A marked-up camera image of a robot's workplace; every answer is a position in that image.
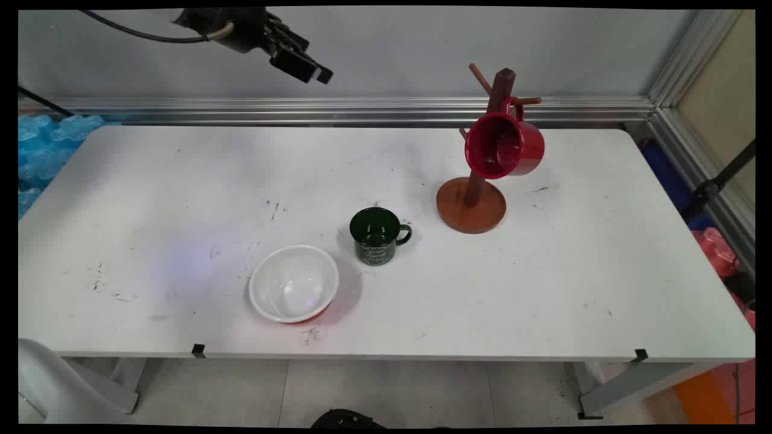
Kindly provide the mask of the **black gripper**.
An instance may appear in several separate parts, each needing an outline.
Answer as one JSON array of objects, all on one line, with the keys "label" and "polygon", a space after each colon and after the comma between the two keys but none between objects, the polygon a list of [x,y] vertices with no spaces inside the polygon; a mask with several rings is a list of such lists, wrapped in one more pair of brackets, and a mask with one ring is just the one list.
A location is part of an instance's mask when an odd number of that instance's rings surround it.
[{"label": "black gripper", "polygon": [[172,22],[235,52],[267,48],[272,66],[304,83],[328,84],[333,77],[307,54],[309,42],[264,7],[183,8]]}]

